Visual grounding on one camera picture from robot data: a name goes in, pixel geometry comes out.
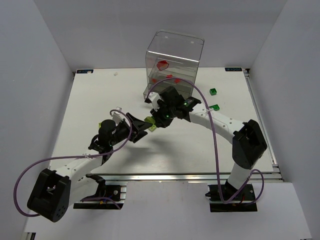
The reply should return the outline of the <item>large red lego piece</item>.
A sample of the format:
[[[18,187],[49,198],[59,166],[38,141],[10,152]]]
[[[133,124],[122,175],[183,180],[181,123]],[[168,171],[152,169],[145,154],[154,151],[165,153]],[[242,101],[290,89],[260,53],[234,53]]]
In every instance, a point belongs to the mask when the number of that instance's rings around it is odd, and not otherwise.
[[[156,64],[159,71],[164,71],[169,67],[169,63],[166,60],[161,60]]]

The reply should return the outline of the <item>green lego plate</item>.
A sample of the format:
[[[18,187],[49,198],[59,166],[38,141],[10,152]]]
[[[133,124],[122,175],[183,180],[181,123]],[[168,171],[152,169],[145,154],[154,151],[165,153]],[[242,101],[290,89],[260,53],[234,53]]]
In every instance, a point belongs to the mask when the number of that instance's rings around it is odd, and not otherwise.
[[[214,110],[214,111],[219,111],[219,110],[220,110],[220,107],[219,107],[218,104],[211,105],[209,108],[212,109],[212,110]]]

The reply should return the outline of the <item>clear drawer container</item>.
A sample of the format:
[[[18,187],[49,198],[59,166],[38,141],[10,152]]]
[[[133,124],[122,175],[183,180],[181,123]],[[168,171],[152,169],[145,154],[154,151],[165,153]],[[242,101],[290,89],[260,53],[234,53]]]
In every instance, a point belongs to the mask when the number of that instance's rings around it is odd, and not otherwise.
[[[203,38],[194,35],[167,30],[157,31],[145,55],[147,87],[143,97],[146,98],[153,86],[155,87],[152,91],[156,93],[173,86],[183,98],[190,97],[194,87],[181,79],[195,83],[204,43]],[[156,64],[163,60],[167,61],[169,66],[159,71]],[[180,79],[180,82],[175,83],[175,79]]]

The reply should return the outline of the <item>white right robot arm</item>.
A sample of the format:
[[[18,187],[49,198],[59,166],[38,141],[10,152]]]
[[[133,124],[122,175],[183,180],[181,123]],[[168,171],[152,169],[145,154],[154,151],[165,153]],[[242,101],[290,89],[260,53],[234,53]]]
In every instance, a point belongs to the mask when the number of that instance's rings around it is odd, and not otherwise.
[[[260,125],[252,119],[242,122],[211,110],[204,100],[183,98],[173,86],[161,93],[150,92],[145,102],[152,105],[150,113],[157,128],[166,128],[177,118],[205,127],[214,138],[221,136],[231,144],[234,164],[225,184],[218,185],[218,194],[224,203],[232,201],[268,148]]]

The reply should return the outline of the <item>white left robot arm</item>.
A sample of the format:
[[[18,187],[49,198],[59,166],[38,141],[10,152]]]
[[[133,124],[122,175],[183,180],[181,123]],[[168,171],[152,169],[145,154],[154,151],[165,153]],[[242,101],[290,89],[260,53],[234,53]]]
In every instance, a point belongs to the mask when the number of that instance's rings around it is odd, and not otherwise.
[[[92,171],[110,159],[116,151],[115,145],[139,141],[151,126],[130,113],[124,118],[114,115],[102,121],[83,157],[75,157],[60,168],[46,168],[40,172],[27,207],[55,223],[76,202],[113,202],[113,193],[107,191],[106,181]]]

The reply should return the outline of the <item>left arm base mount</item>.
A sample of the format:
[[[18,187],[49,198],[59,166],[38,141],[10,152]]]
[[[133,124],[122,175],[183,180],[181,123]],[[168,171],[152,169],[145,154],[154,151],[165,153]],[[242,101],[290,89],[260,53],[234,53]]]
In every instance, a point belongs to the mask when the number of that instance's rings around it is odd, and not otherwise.
[[[88,173],[71,183],[69,205],[74,209],[120,210],[126,198],[125,182],[107,181]]]

